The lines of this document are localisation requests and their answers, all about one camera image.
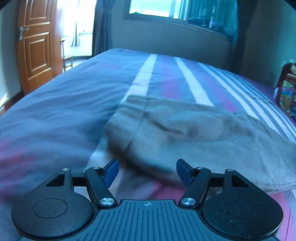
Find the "ribbed gray plate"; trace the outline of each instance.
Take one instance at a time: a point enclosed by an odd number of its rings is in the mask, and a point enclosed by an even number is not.
[[[209,230],[193,210],[178,208],[173,200],[123,200],[101,210],[90,226],[64,241],[226,241]]]

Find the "wall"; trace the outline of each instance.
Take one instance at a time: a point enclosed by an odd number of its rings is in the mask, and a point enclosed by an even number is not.
[[[123,20],[124,0],[112,10],[113,47],[191,59],[223,68],[230,42],[215,33],[166,22]]]
[[[284,0],[259,0],[247,31],[241,74],[275,85],[282,65],[296,58],[296,11]]]
[[[18,0],[11,0],[0,11],[0,99],[8,99],[21,91],[17,66],[17,9]]]
[[[65,56],[91,56],[92,55],[92,34],[80,35],[80,45],[76,47],[69,46],[69,37],[64,42]]]

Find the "window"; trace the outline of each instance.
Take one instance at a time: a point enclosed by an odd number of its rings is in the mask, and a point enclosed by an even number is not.
[[[237,0],[130,0],[129,16],[178,19],[233,37],[237,30]]]
[[[78,33],[92,33],[96,0],[66,0],[63,11],[63,36],[70,36],[77,23]]]

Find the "crosshair symbol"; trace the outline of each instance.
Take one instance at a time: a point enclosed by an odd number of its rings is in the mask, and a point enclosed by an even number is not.
[[[146,202],[146,203],[144,203],[143,205],[145,205],[146,207],[150,207],[150,206],[153,205],[153,204],[150,203],[150,202]]]

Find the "bed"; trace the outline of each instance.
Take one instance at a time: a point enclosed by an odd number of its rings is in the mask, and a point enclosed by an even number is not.
[[[274,102],[274,89],[176,57],[112,49],[25,96],[0,118],[0,233],[17,240],[13,204],[62,168],[81,172],[112,157],[102,130],[127,96],[154,95],[244,112],[296,143],[296,127]],[[117,200],[176,199],[185,189],[124,163],[110,188]],[[83,188],[76,192],[86,195]],[[295,239],[296,192],[271,196],[284,220],[277,237]]]

